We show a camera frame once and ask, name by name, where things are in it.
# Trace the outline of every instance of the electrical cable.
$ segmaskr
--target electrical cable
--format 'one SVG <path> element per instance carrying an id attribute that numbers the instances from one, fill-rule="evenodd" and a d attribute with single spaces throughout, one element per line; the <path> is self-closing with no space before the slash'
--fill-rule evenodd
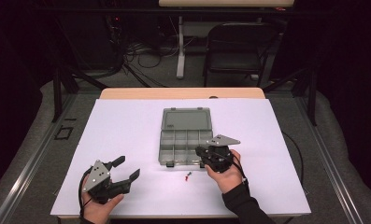
<path id="1" fill-rule="evenodd" d="M 296 147 L 296 150 L 298 151 L 298 155 L 299 155 L 299 159 L 301 161 L 301 174 L 300 174 L 300 177 L 299 177 L 299 181 L 301 182 L 301 186 L 303 187 L 304 186 L 304 171 L 305 171 L 305 167 L 304 167 L 304 157 L 302 156 L 302 152 L 301 152 L 301 148 L 298 146 L 298 144 L 296 144 L 295 140 L 293 140 L 292 137 L 290 137 L 287 133 L 285 133 L 284 131 L 281 130 L 281 132 L 287 137 L 289 138 L 292 142 L 293 142 L 293 145 Z M 288 224 L 289 222 L 291 222 L 293 220 L 293 217 L 290 217 L 288 218 L 287 220 L 285 220 L 283 222 L 283 224 Z"/>
<path id="2" fill-rule="evenodd" d="M 158 81 L 156 81 L 155 79 L 153 79 L 153 78 L 151 78 L 151 77 L 148 77 L 147 75 L 145 75 L 144 73 L 142 73 L 137 67 L 135 67 L 134 65 L 132 65 L 132 64 L 128 64 L 128 65 L 130 65 L 130 66 L 132 66 L 135 70 L 137 70 L 137 74 L 138 75 L 141 75 L 141 76 L 143 76 L 143 77 L 145 77 L 145 78 L 147 78 L 149 81 L 151 81 L 153 84 L 155 84 L 155 85 L 157 85 L 157 86 L 160 86 L 160 87 L 167 87 L 167 86 L 165 86 L 164 84 L 162 84 L 162 83 L 160 83 L 160 82 L 158 82 Z"/>
<path id="3" fill-rule="evenodd" d="M 78 201 L 79 201 L 79 207 L 80 207 L 80 216 L 83 217 L 84 207 L 86 204 L 92 199 L 90 199 L 88 202 L 83 203 L 82 201 L 82 187 L 83 187 L 83 181 L 86 178 L 86 175 L 88 175 L 92 171 L 92 167 L 90 167 L 82 176 L 79 182 L 79 188 L 78 188 Z"/>
<path id="4" fill-rule="evenodd" d="M 170 37 L 168 37 L 168 38 L 166 39 L 166 42 L 171 43 L 172 41 L 170 41 L 169 38 L 170 38 Z M 162 57 L 164 57 L 164 58 L 168 58 L 168 57 L 174 56 L 174 54 L 176 54 L 175 52 L 177 52 L 177 50 L 178 50 L 178 48 L 175 48 L 175 46 L 176 46 L 176 44 L 175 44 L 175 43 L 172 43 L 170 48 L 161 48 L 161 49 L 168 49 L 168 52 L 163 53 L 163 54 L 162 54 Z"/>
<path id="5" fill-rule="evenodd" d="M 99 78 L 103 78 L 103 77 L 110 77 L 110 76 L 113 76 L 117 73 L 119 73 L 121 71 L 121 68 L 120 67 L 113 67 L 111 68 L 109 71 L 103 73 L 103 74 L 98 74 L 98 75 L 89 75 L 89 77 L 92 77 L 94 79 L 99 79 Z"/>
<path id="6" fill-rule="evenodd" d="M 136 57 L 136 48 L 132 45 L 129 45 L 129 47 L 127 47 L 127 50 L 124 54 L 124 60 L 129 63 L 129 62 L 132 62 L 135 57 Z"/>
<path id="7" fill-rule="evenodd" d="M 138 63 L 139 66 L 141 66 L 143 68 L 154 68 L 154 67 L 158 66 L 160 64 L 160 62 L 162 61 L 162 55 L 160 55 L 160 53 L 158 54 L 158 57 L 159 57 L 159 61 L 156 64 L 151 65 L 151 66 L 145 66 L 145 65 L 141 64 L 141 61 L 140 61 L 141 55 L 138 55 L 137 63 Z"/>
<path id="8" fill-rule="evenodd" d="M 123 67 L 125 67 L 144 87 L 150 88 L 150 85 L 139 77 L 138 74 L 136 74 L 136 72 L 127 63 L 124 63 Z"/>
<path id="9" fill-rule="evenodd" d="M 173 20 L 171 19 L 171 17 L 168 17 L 168 18 L 170 19 L 170 23 L 173 26 L 174 32 L 176 33 L 177 47 L 176 47 L 176 51 L 174 51 L 171 55 L 168 55 L 166 57 L 170 57 L 170 56 L 176 55 L 177 54 L 177 51 L 179 50 L 179 34 L 177 32 L 176 26 L 174 25 Z"/>
<path id="10" fill-rule="evenodd" d="M 195 39 L 197 39 L 197 36 L 192 36 L 191 39 L 186 43 L 184 44 L 184 47 L 188 46 L 189 44 L 191 44 L 192 41 L 194 41 Z M 168 49 L 168 52 L 167 53 L 161 53 L 162 57 L 171 57 L 173 56 L 173 54 L 168 54 L 171 50 L 174 49 L 174 46 L 173 47 L 170 47 L 170 48 L 160 48 L 160 50 L 162 49 Z M 154 50 L 154 49 L 151 49 L 151 48 L 141 48 L 141 49 L 132 49 L 133 53 L 132 54 L 128 54 L 128 55 L 140 55 L 140 53 L 137 53 L 139 51 L 151 51 L 151 50 Z"/>

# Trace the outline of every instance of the person's arm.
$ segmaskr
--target person's arm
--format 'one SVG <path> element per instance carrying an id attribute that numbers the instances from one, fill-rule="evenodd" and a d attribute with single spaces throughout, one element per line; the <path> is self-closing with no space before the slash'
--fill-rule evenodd
<path id="1" fill-rule="evenodd" d="M 83 186 L 86 184 L 88 176 L 83 181 Z M 88 192 L 82 193 L 83 201 L 83 217 L 80 216 L 81 224 L 105 224 L 112 209 L 124 198 L 123 194 L 119 194 L 105 204 L 100 204 L 92 199 Z"/>
<path id="2" fill-rule="evenodd" d="M 235 156 L 234 162 L 240 166 L 240 154 L 235 150 L 231 151 Z M 208 175 L 217 182 L 225 206 L 238 216 L 241 224 L 275 223 L 260 209 L 257 200 L 250 196 L 243 184 L 243 176 L 234 165 L 221 174 L 214 172 L 208 165 L 206 169 Z"/>

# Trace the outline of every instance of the black cable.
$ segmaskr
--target black cable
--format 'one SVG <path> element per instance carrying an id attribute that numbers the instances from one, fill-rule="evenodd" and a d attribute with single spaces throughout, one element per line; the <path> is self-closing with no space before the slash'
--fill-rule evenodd
<path id="1" fill-rule="evenodd" d="M 293 140 L 293 138 L 291 138 L 287 133 L 283 132 L 281 130 L 281 132 L 286 136 L 288 137 L 292 142 L 293 142 L 293 145 L 296 147 L 297 151 L 298 151 L 298 154 L 299 154 L 299 159 L 301 161 L 301 174 L 300 174 L 300 182 L 301 182 L 301 186 L 303 187 L 304 186 L 304 158 L 302 156 L 302 152 L 301 152 L 301 149 L 300 147 L 298 146 L 298 144 L 296 144 L 295 140 Z M 288 224 L 289 222 L 291 222 L 293 220 L 293 217 L 290 217 L 288 218 L 287 220 L 285 220 L 283 222 L 283 224 Z"/>
<path id="2" fill-rule="evenodd" d="M 246 190 L 250 194 L 249 180 L 247 179 L 246 175 L 244 174 L 243 167 L 241 166 L 241 163 L 240 163 L 240 160 L 238 159 L 238 157 L 236 157 L 234 155 L 234 158 L 237 160 L 238 165 L 235 162 L 233 162 L 232 164 L 240 171 L 241 175 L 244 178 L 243 183 L 246 186 Z"/>
<path id="3" fill-rule="evenodd" d="M 113 76 L 115 74 L 117 74 L 118 72 L 121 71 L 121 67 L 113 67 L 111 69 L 109 69 L 107 72 L 103 73 L 103 74 L 98 74 L 98 75 L 88 75 L 89 77 L 92 77 L 94 79 L 99 79 L 99 78 L 103 78 L 103 77 L 110 77 L 110 76 Z"/>
<path id="4" fill-rule="evenodd" d="M 158 65 L 160 64 L 160 62 L 162 61 L 162 55 L 160 55 L 160 53 L 159 53 L 159 54 L 158 54 L 159 61 L 158 61 L 156 64 L 151 65 L 151 66 L 145 66 L 145 65 L 142 65 L 142 64 L 141 64 L 141 61 L 140 61 L 141 55 L 142 55 L 142 54 L 139 54 L 139 55 L 138 55 L 137 62 L 138 62 L 138 65 L 141 66 L 141 67 L 143 67 L 143 68 L 154 68 L 154 67 L 158 66 Z"/>
<path id="5" fill-rule="evenodd" d="M 133 45 L 129 45 L 127 46 L 127 49 L 125 51 L 125 54 L 124 54 L 124 58 L 125 58 L 125 61 L 126 62 L 132 62 L 133 59 L 136 57 L 136 48 L 133 46 Z"/>
<path id="6" fill-rule="evenodd" d="M 139 75 L 141 75 L 141 76 L 147 78 L 147 79 L 148 79 L 149 81 L 151 81 L 153 84 L 155 84 L 155 85 L 157 85 L 157 86 L 160 86 L 160 87 L 165 87 L 165 88 L 167 87 L 167 86 L 165 86 L 164 84 L 162 84 L 162 83 L 156 81 L 155 79 L 153 79 L 153 78 L 151 78 L 151 77 L 145 75 L 144 73 L 142 73 L 142 72 L 141 72 L 137 67 L 135 67 L 134 65 L 132 65 L 132 64 L 128 64 L 128 65 L 132 66 L 132 67 L 137 71 L 137 73 L 138 73 Z"/>
<path id="7" fill-rule="evenodd" d="M 142 78 L 139 77 L 138 74 L 136 74 L 136 72 L 127 63 L 124 63 L 123 67 L 125 67 L 127 71 L 129 71 L 144 87 L 150 88 L 150 85 L 142 80 Z"/>
<path id="8" fill-rule="evenodd" d="M 171 45 L 171 47 L 170 47 L 170 49 L 168 50 L 168 52 L 164 52 L 164 53 L 162 53 L 162 57 L 173 56 L 173 55 L 177 52 L 177 50 L 178 50 L 178 48 L 174 48 L 176 45 L 178 45 L 178 44 L 176 44 L 176 43 L 173 42 L 173 44 Z"/>
<path id="9" fill-rule="evenodd" d="M 83 212 L 84 212 L 84 207 L 85 205 L 92 199 L 90 199 L 88 202 L 86 202 L 85 204 L 83 204 L 83 201 L 82 201 L 82 187 L 83 187 L 83 181 L 85 180 L 86 178 L 86 175 L 88 175 L 90 173 L 90 171 L 92 170 L 92 167 L 90 167 L 82 176 L 82 178 L 80 179 L 80 183 L 79 183 L 79 188 L 78 188 L 78 201 L 79 201 L 79 207 L 80 207 L 80 216 L 83 217 Z"/>

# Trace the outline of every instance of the black chair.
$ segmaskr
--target black chair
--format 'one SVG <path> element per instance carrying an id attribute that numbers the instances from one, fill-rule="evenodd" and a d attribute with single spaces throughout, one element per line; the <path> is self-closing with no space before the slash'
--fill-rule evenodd
<path id="1" fill-rule="evenodd" d="M 203 76 L 208 73 L 258 75 L 260 87 L 268 49 L 278 39 L 278 27 L 264 22 L 228 22 L 211 29 Z"/>

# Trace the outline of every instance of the table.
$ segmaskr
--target table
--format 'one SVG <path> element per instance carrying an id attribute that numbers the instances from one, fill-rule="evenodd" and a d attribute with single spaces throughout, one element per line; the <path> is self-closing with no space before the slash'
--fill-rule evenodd
<path id="1" fill-rule="evenodd" d="M 241 140 L 234 148 L 242 155 L 251 195 L 269 216 L 310 213 L 273 109 L 261 89 L 129 88 L 105 89 L 96 101 L 51 214 L 77 217 L 78 182 L 84 171 L 97 159 L 113 161 L 124 155 L 126 162 L 111 170 L 113 181 L 128 178 L 138 168 L 141 173 L 111 217 L 234 217 L 204 169 L 167 168 L 158 162 L 163 108 L 172 106 L 209 107 L 214 134 Z"/>
<path id="2" fill-rule="evenodd" d="M 292 7 L 293 0 L 159 0 L 160 7 Z M 209 23 L 207 25 L 199 23 L 201 25 L 195 25 L 193 29 L 199 30 L 204 29 L 204 35 L 207 35 L 209 29 L 216 22 Z M 183 37 L 186 35 L 184 32 L 184 21 L 182 17 L 179 17 L 178 21 L 178 65 L 177 65 L 177 78 L 182 79 L 184 77 L 184 66 L 185 66 L 185 52 L 184 52 L 184 40 Z"/>

